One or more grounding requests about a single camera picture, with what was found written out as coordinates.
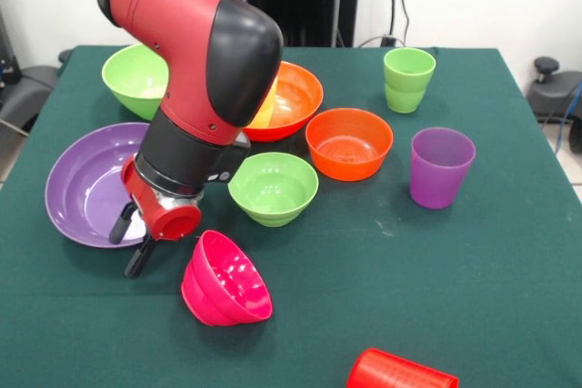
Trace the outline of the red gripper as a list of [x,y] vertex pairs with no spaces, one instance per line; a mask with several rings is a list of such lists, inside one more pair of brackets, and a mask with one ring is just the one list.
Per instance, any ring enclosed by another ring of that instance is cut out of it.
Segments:
[[178,241],[199,226],[202,219],[198,207],[201,195],[180,197],[152,187],[137,172],[135,158],[125,160],[121,180],[129,194],[129,203],[116,219],[108,241],[119,244],[124,239],[137,210],[150,236],[144,237],[124,270],[125,278],[136,279],[155,250],[155,240]]

